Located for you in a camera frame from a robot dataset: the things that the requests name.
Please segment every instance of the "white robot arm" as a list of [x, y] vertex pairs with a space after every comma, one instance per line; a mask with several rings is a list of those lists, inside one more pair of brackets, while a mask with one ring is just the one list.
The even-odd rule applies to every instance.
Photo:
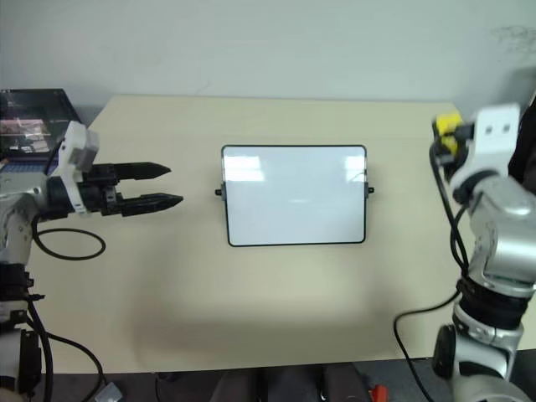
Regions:
[[443, 125], [432, 147], [475, 235], [453, 323], [440, 329], [433, 359], [459, 402], [530, 401], [509, 382], [536, 283], [536, 198], [508, 177], [518, 122], [518, 106], [489, 107], [474, 125]]

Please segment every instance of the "black frame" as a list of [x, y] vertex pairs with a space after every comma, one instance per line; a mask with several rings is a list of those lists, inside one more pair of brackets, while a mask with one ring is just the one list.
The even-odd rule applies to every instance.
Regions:
[[[76, 113], [75, 108], [70, 103], [69, 97], [65, 93], [65, 91], [61, 88], [46, 88], [46, 89], [1, 89], [0, 95], [5, 96], [6, 94], [25, 94], [25, 95], [40, 95], [40, 94], [49, 94], [54, 95], [58, 102], [61, 104], [61, 107], [63, 107], [64, 112], [66, 114], [66, 118], [68, 118], [70, 121], [77, 121], [81, 123], [80, 117]], [[24, 155], [20, 154], [12, 154], [11, 152], [3, 152], [0, 148], [0, 155], [2, 157], [8, 157], [10, 160], [13, 161], [20, 161], [20, 162], [39, 162], [45, 160], [48, 156], [48, 152], [36, 152], [36, 153], [28, 153]]]
[[[224, 149], [226, 147], [270, 147], [270, 148], [281, 148], [281, 147], [288, 147], [288, 148], [291, 148], [291, 147], [296, 147], [296, 148], [309, 148], [309, 147], [322, 147], [322, 148], [325, 148], [325, 147], [361, 147], [364, 152], [365, 152], [365, 182], [364, 182], [364, 190], [363, 190], [363, 197], [364, 197], [364, 200], [363, 200], [363, 209], [364, 209], [364, 212], [363, 212], [363, 240], [361, 241], [343, 241], [343, 242], [333, 242], [333, 243], [281, 243], [281, 244], [273, 244], [273, 245], [233, 245], [230, 241], [230, 236], [229, 236], [229, 210], [227, 208], [227, 193], [225, 191], [226, 189], [226, 185], [225, 185], [225, 169], [224, 169]], [[221, 147], [221, 151], [220, 151], [220, 155], [221, 155], [221, 171], [222, 171], [222, 198], [225, 202], [225, 227], [227, 229], [227, 243], [231, 246], [231, 247], [270, 247], [270, 246], [276, 246], [276, 245], [360, 245], [362, 244], [366, 239], [367, 239], [367, 199], [369, 198], [369, 181], [368, 181], [368, 178], [367, 178], [367, 161], [368, 161], [368, 152], [367, 152], [367, 148], [365, 145], [361, 145], [361, 144], [352, 144], [352, 145], [348, 145], [348, 144], [337, 144], [337, 145], [334, 145], [334, 144], [329, 144], [329, 145], [322, 145], [322, 144], [318, 144], [318, 145], [296, 145], [296, 144], [293, 144], [293, 145], [281, 145], [281, 144], [278, 144], [278, 145], [259, 145], [259, 144], [247, 144], [247, 145], [244, 145], [244, 144], [240, 144], [240, 145], [235, 145], [235, 144], [226, 144], [226, 145], [223, 145]]]

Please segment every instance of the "tabletop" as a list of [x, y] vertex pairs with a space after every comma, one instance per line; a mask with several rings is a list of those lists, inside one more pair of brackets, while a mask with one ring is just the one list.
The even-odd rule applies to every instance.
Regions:
[[[175, 193], [157, 214], [71, 217], [42, 224], [106, 239], [94, 260], [55, 260], [33, 248], [29, 269], [50, 332], [90, 348], [108, 372], [225, 369], [400, 358], [392, 320], [446, 299], [458, 277], [449, 226], [428, 163], [430, 122], [450, 103], [263, 100], [121, 95], [91, 129], [96, 162], [158, 162], [171, 173], [121, 182], [124, 196]], [[222, 180], [226, 144], [363, 144], [368, 150], [367, 239], [355, 245], [234, 248]], [[469, 249], [466, 221], [461, 232]], [[91, 239], [52, 234], [54, 250], [94, 250]], [[536, 331], [536, 311], [524, 318]], [[408, 318], [402, 337], [430, 356], [451, 307]], [[536, 347], [525, 336], [523, 348]], [[93, 372], [54, 344], [59, 373]]]

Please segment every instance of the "white bracket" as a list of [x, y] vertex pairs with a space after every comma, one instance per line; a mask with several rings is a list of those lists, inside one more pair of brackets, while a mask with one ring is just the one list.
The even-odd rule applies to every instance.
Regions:
[[82, 173], [90, 171], [99, 151], [99, 137], [87, 130], [83, 124], [72, 121], [67, 127], [64, 143], [59, 147], [58, 171], [75, 212], [90, 215], [80, 196], [77, 183], [81, 183]]
[[452, 176], [450, 185], [457, 190], [470, 176], [493, 170], [508, 175], [508, 163], [518, 140], [519, 105], [490, 106], [480, 110], [463, 166]]

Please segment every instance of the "white wall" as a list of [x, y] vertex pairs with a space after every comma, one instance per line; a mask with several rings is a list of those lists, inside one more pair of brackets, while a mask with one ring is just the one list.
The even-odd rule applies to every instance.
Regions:
[[86, 114], [117, 93], [471, 111], [536, 86], [534, 0], [0, 0], [0, 13], [0, 82], [63, 87]]

